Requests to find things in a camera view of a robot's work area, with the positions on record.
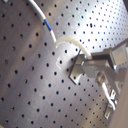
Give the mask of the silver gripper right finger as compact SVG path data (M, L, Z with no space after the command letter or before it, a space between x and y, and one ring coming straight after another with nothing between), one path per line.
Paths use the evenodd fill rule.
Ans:
M110 64L122 64L128 61L128 42L122 42L114 48L92 53L92 60L108 60Z

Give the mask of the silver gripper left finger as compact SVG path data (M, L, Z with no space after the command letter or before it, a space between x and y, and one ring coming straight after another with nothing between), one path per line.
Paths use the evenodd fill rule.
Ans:
M126 69L113 69L107 61L86 61L84 64L75 63L69 78L75 83L79 83L82 74L89 78L102 76L102 80L111 78L113 81L123 81L126 75Z

